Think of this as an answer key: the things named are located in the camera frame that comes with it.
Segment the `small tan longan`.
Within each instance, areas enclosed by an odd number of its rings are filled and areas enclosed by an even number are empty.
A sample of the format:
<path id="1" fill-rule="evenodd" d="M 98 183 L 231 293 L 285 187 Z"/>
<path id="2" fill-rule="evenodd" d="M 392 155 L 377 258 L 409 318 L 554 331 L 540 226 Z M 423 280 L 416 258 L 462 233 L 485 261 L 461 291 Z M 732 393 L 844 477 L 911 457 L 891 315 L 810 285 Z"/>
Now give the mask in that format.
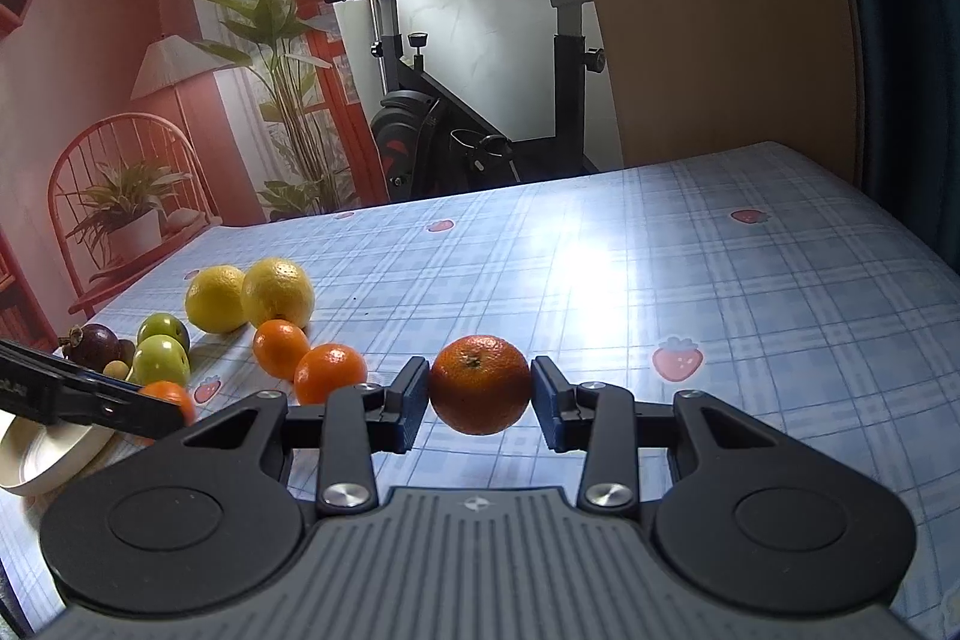
<path id="1" fill-rule="evenodd" d="M 130 372 L 130 367 L 119 359 L 111 360 L 103 369 L 103 374 L 106 377 L 114 378 L 114 380 L 125 380 L 128 377 L 128 372 Z"/>

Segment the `small orange mandarin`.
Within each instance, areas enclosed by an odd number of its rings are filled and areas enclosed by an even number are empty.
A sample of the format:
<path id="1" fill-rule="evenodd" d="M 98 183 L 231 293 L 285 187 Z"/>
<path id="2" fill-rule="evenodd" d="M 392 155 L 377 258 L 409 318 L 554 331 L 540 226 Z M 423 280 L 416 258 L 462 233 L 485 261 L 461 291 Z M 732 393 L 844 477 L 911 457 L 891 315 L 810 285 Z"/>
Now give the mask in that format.
<path id="1" fill-rule="evenodd" d="M 252 354 L 260 369 L 278 380 L 293 380 L 299 361 L 309 349 L 306 333 L 286 320 L 264 321 L 252 339 Z"/>
<path id="2" fill-rule="evenodd" d="M 301 406 L 324 404 L 329 395 L 343 386 L 368 380 L 368 365 L 353 347 L 326 342 L 313 347 L 299 359 L 293 374 L 295 395 Z"/>

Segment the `dark purple mangosteen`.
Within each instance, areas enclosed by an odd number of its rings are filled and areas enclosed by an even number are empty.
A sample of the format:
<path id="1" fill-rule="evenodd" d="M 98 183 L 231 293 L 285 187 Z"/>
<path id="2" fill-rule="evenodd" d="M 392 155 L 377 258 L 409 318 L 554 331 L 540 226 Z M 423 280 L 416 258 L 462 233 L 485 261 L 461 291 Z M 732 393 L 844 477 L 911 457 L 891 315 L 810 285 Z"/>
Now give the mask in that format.
<path id="1" fill-rule="evenodd" d="M 119 338 L 99 323 L 72 326 L 60 336 L 59 347 L 65 359 L 94 372 L 103 372 L 114 360 L 130 364 L 135 353 L 135 344 L 130 339 Z"/>

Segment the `green apple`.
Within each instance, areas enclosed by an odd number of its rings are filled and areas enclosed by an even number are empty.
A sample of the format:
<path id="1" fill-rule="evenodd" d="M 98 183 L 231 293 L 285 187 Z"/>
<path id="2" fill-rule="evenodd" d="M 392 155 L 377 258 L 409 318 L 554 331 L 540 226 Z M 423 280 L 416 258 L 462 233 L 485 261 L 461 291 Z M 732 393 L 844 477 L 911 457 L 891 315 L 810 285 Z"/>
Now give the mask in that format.
<path id="1" fill-rule="evenodd" d="M 149 336 L 135 349 L 132 380 L 137 385 L 172 381 L 176 385 L 187 386 L 189 377 L 189 356 L 176 338 L 167 335 Z"/>
<path id="2" fill-rule="evenodd" d="M 142 321 L 139 333 L 137 333 L 137 342 L 144 342 L 150 336 L 167 336 L 175 339 L 186 353 L 190 351 L 190 336 L 187 326 L 185 326 L 178 317 L 166 312 L 156 312 Z"/>

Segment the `cream round plate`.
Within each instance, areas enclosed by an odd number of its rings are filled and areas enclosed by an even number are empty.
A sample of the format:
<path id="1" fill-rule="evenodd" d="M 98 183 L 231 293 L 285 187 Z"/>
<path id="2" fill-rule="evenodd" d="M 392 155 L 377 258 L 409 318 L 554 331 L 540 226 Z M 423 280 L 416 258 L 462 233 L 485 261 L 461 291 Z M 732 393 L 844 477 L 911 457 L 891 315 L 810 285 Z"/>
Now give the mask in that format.
<path id="1" fill-rule="evenodd" d="M 65 484 L 112 438 L 101 425 L 39 424 L 2 409 L 2 489 L 34 497 Z"/>

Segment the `yellow lemon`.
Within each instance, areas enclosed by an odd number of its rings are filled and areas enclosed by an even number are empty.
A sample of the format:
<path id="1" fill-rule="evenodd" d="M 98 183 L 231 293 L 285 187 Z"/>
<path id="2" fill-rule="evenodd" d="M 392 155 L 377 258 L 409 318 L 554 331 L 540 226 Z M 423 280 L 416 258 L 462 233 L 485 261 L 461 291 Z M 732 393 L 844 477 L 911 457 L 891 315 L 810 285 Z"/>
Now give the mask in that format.
<path id="1" fill-rule="evenodd" d="M 226 335 L 245 323 L 242 307 L 244 271 L 233 265 L 208 266 L 190 281 L 185 315 L 205 333 Z"/>
<path id="2" fill-rule="evenodd" d="M 301 330 L 314 312 L 314 287 L 302 266 L 286 259 L 262 259 L 245 271 L 241 304 L 254 328 L 268 320 L 285 320 Z"/>

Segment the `blue plaid strawberry tablecloth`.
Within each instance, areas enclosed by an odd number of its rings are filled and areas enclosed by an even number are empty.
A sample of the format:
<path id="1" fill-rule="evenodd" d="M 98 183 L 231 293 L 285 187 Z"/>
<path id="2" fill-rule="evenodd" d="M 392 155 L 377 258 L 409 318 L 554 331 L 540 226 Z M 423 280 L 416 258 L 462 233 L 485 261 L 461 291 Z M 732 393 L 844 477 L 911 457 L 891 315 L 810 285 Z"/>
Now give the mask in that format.
<path id="1" fill-rule="evenodd" d="M 896 607 L 958 632 L 958 280 L 884 209 L 775 143 L 573 181 L 217 227 L 101 314 L 178 310 L 213 265 L 295 260 L 309 333 L 384 378 L 482 333 L 571 380 L 686 383 L 877 477 L 918 521 Z"/>

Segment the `black exercise bike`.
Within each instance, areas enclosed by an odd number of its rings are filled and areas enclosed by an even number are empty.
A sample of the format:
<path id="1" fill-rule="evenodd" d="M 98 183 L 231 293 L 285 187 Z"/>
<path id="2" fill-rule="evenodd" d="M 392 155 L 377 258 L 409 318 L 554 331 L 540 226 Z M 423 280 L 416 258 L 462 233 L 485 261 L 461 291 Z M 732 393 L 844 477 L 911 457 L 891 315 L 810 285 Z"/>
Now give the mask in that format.
<path id="1" fill-rule="evenodd" d="M 590 0 L 548 0 L 555 29 L 532 44 L 521 41 L 530 28 L 517 3 L 475 0 L 478 11 L 446 25 L 451 39 L 439 46 L 402 18 L 400 0 L 325 2 L 370 5 L 382 83 L 370 127 L 393 202 L 596 172 L 587 78 L 605 53 L 584 35 Z"/>

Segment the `printed room scene backdrop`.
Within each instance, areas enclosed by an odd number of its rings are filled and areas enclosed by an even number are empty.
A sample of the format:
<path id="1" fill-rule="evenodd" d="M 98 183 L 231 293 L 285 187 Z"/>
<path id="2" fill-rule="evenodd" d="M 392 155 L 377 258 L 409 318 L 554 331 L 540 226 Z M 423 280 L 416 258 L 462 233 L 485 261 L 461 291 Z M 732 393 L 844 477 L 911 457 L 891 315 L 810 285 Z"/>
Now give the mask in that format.
<path id="1" fill-rule="evenodd" d="M 2 333 L 53 349 L 217 227 L 381 205 L 327 0 L 2 0 Z"/>

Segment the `brown wooden wardrobe panel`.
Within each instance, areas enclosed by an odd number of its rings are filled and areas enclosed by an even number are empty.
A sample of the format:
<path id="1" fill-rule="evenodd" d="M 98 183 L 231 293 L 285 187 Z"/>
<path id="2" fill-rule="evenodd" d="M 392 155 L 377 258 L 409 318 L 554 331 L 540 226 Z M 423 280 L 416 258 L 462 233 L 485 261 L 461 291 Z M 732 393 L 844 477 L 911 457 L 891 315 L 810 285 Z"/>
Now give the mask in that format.
<path id="1" fill-rule="evenodd" d="M 594 0 L 630 166 L 758 142 L 854 174 L 848 0 Z"/>

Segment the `dark teal curtain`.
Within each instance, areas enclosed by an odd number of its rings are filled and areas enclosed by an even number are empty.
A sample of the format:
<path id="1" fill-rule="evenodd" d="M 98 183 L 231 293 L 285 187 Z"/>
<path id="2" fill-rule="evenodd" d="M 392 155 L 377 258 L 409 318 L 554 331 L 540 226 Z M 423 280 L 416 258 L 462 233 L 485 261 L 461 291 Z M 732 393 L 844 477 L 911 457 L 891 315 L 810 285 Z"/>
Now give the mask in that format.
<path id="1" fill-rule="evenodd" d="M 958 265 L 958 0 L 850 0 L 856 184 Z"/>

